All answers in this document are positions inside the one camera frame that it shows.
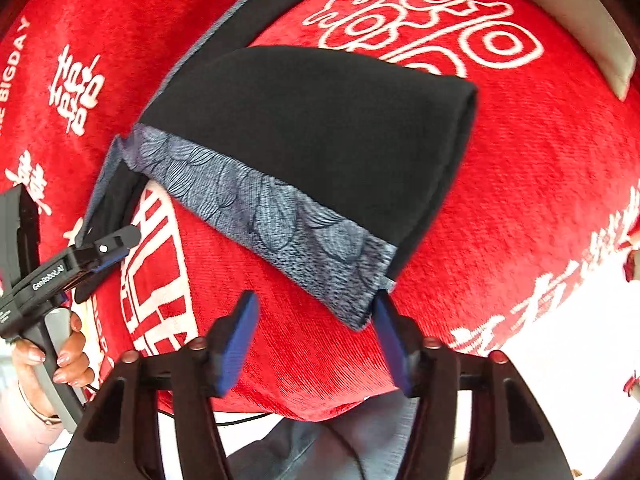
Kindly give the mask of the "person's left hand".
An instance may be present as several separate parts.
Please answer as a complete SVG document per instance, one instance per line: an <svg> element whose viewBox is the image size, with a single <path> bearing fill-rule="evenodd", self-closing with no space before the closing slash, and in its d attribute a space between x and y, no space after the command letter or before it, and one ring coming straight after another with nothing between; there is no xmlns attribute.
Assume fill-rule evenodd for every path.
<svg viewBox="0 0 640 480"><path fill-rule="evenodd" d="M75 429L84 414L82 388L93 381L80 318L70 309L47 313L18 337L12 364L27 406L51 424Z"/></svg>

